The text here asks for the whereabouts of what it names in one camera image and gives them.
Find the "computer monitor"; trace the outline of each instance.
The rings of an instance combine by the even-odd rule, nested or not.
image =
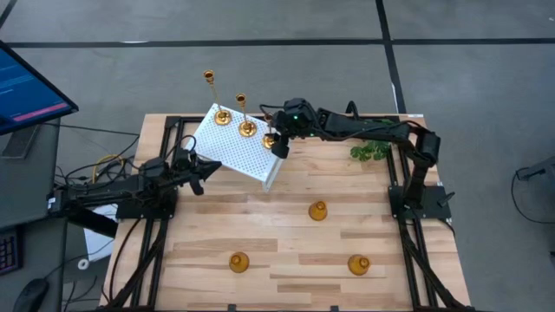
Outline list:
[[[0,41],[0,136],[24,129],[12,135],[8,146],[13,143],[15,150],[4,150],[3,156],[18,156],[22,148],[28,150],[37,129],[33,126],[78,110],[72,100]]]

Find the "wooden tabletop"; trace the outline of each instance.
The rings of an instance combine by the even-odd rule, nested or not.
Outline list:
[[[136,165],[158,156],[166,117],[145,117]],[[400,118],[424,124],[422,117]],[[186,133],[193,134],[197,126],[188,123]],[[226,310],[237,304],[242,310],[329,310],[331,305],[340,310],[411,310],[399,230],[389,208],[387,162],[352,159],[350,148],[361,144],[293,140],[269,193],[259,181],[223,166],[204,184],[205,195],[194,196],[188,185],[180,188],[156,309]],[[402,181],[396,151],[394,156]],[[427,184],[438,180],[437,170],[431,169]],[[308,215],[310,204],[318,200],[329,210],[321,222]],[[113,255],[133,222],[118,227]],[[144,224],[135,228],[121,254],[115,293],[137,265]],[[422,225],[432,268],[455,298],[469,304],[452,232],[437,220],[423,220]],[[251,259],[244,273],[229,269],[235,251]],[[372,266],[366,275],[350,273],[347,260],[353,254],[369,257]],[[425,304],[424,282],[420,270],[416,272]],[[141,303],[146,303],[149,284],[150,270]]]

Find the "white box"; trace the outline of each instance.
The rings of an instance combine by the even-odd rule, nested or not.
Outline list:
[[[204,158],[221,161],[223,166],[261,181],[264,191],[269,192],[283,160],[262,145],[268,124],[247,115],[247,119],[257,125],[257,132],[248,138],[241,136],[239,125],[245,120],[243,113],[228,107],[222,108],[232,114],[232,122],[225,126],[217,125],[214,115],[218,112],[218,104],[212,104],[194,133],[197,139],[195,151]],[[191,147],[193,141],[189,140],[186,148]]]

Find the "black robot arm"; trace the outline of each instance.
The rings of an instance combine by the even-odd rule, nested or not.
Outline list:
[[[271,151],[279,158],[285,159],[289,153],[289,139],[306,137],[318,137],[329,141],[356,138],[395,143],[414,161],[414,169],[403,193],[403,204],[421,209],[425,190],[424,179],[428,169],[437,163],[441,139],[412,121],[384,125],[371,120],[360,120],[353,102],[349,107],[355,109],[353,117],[322,108],[315,112],[305,99],[296,98],[285,102],[284,109],[274,113],[271,118],[271,125],[279,131],[279,134],[273,134],[275,144]],[[416,145],[409,139],[411,133],[416,135]]]
[[[175,209],[177,186],[188,183],[195,195],[202,195],[200,181],[221,166],[219,161],[199,159],[195,151],[179,147],[175,152],[172,164],[160,157],[150,159],[122,181],[58,187],[49,197],[50,214],[71,216],[86,208],[117,204],[120,219],[168,218]]]

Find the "keyboard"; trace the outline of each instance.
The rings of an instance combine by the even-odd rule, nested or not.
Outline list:
[[[0,230],[0,275],[23,266],[22,237],[17,227]]]

